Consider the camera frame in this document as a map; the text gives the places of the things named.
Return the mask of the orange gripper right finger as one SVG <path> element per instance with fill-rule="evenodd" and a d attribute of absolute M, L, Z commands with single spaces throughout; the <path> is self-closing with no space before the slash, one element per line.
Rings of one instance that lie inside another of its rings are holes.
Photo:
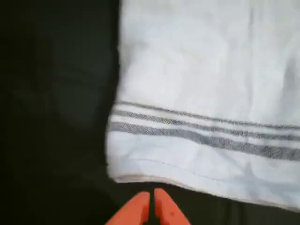
<path fill-rule="evenodd" d="M 154 189 L 154 205 L 161 225 L 190 225 L 178 205 L 162 188 Z"/>

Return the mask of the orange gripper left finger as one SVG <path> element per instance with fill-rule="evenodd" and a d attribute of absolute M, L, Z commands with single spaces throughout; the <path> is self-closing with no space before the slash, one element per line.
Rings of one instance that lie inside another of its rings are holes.
<path fill-rule="evenodd" d="M 139 192 L 127 201 L 105 225 L 142 225 L 149 218 L 150 193 Z"/>

